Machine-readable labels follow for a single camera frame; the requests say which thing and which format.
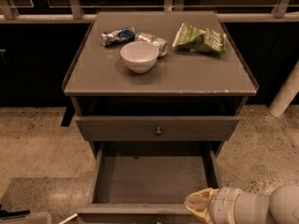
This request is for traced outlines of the clear plastic bin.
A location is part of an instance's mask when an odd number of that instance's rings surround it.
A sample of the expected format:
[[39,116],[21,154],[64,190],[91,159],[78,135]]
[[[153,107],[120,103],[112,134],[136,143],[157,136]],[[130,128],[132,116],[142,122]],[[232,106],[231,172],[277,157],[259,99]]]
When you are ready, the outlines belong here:
[[52,224],[49,213],[34,213],[15,217],[3,217],[0,224]]

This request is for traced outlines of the green chip bag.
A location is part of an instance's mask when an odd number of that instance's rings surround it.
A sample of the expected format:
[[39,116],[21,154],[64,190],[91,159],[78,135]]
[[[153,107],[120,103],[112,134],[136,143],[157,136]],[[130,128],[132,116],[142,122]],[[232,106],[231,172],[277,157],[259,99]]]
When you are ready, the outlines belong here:
[[184,22],[178,29],[172,47],[201,53],[223,54],[226,52],[226,34],[210,28],[201,29]]

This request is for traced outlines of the grey wooden drawer cabinet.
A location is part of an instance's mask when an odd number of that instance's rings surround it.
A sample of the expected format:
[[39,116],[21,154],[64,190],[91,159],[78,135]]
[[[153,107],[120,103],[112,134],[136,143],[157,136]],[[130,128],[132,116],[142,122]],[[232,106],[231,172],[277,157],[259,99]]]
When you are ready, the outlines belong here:
[[77,117],[238,116],[258,85],[231,39],[221,55],[170,49],[145,74],[126,67],[120,47],[98,42],[100,33],[128,26],[172,41],[184,22],[224,28],[211,11],[99,13],[64,80]]

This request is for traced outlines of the grey drawer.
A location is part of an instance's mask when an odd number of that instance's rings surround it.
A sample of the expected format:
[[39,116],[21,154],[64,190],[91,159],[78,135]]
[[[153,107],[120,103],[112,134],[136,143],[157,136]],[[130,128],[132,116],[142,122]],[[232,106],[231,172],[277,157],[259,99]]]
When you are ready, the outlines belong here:
[[211,150],[183,156],[100,150],[88,204],[78,214],[86,224],[197,224],[185,198],[219,185]]
[[76,117],[86,141],[226,141],[239,116]]

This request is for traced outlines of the white ceramic bowl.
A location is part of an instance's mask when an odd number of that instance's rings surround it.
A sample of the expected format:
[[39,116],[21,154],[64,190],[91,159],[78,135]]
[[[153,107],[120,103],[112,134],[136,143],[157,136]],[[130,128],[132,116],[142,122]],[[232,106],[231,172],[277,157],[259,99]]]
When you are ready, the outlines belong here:
[[148,42],[131,42],[121,48],[126,66],[138,74],[148,72],[157,62],[159,50]]

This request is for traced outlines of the grey top drawer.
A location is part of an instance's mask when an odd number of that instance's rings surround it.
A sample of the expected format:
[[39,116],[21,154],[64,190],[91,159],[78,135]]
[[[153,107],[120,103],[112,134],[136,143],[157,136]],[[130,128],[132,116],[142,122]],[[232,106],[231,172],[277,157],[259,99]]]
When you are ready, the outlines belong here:
[[76,117],[86,141],[226,141],[239,116]]

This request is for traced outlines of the crushed blue soda can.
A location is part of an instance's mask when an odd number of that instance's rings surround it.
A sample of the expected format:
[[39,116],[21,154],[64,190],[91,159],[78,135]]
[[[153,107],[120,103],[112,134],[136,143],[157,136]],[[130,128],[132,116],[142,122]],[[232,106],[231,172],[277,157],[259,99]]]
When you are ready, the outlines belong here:
[[109,34],[101,34],[102,44],[104,47],[109,47],[112,45],[131,42],[135,40],[135,28],[134,27],[125,27],[113,31]]

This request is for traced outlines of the metal window railing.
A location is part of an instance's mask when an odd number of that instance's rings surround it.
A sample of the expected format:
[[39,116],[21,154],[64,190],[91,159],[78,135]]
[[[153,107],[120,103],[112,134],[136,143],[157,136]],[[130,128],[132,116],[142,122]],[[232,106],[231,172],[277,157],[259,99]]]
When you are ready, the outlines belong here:
[[222,22],[299,20],[299,0],[0,0],[2,22],[91,21],[99,12],[211,11]]

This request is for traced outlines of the black object on floor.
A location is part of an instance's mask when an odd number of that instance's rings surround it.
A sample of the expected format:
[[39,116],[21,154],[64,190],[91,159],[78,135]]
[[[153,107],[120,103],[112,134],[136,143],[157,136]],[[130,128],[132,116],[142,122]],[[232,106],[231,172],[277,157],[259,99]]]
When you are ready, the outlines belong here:
[[22,211],[16,211],[16,212],[8,212],[7,210],[2,208],[2,205],[0,204],[0,218],[8,218],[8,217],[24,217],[26,215],[29,215],[31,213],[30,210],[22,210]]

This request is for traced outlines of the crushed silver green can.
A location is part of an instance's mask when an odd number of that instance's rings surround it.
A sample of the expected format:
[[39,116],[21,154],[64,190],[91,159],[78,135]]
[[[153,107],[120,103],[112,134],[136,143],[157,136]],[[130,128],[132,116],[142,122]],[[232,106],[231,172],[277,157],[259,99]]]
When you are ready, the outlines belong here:
[[168,52],[168,42],[165,39],[160,38],[156,35],[140,32],[135,35],[135,40],[149,42],[155,47],[157,47],[159,50],[159,58],[162,58]]

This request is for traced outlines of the white support column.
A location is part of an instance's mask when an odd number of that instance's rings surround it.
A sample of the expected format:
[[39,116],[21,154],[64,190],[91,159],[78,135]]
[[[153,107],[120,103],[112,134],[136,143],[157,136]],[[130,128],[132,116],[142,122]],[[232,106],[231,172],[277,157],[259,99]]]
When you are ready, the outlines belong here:
[[279,89],[277,95],[269,106],[269,111],[274,117],[281,117],[294,97],[299,92],[299,61],[291,70],[286,81]]

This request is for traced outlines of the white metal rod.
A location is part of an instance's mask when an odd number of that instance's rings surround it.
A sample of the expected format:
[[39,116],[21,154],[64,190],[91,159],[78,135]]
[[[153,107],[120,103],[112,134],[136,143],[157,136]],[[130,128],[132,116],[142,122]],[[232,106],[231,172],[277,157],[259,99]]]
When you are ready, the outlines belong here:
[[62,220],[58,224],[66,224],[69,221],[75,220],[77,217],[78,217],[78,214],[74,214],[74,215],[72,215],[70,217],[67,217],[66,219]]

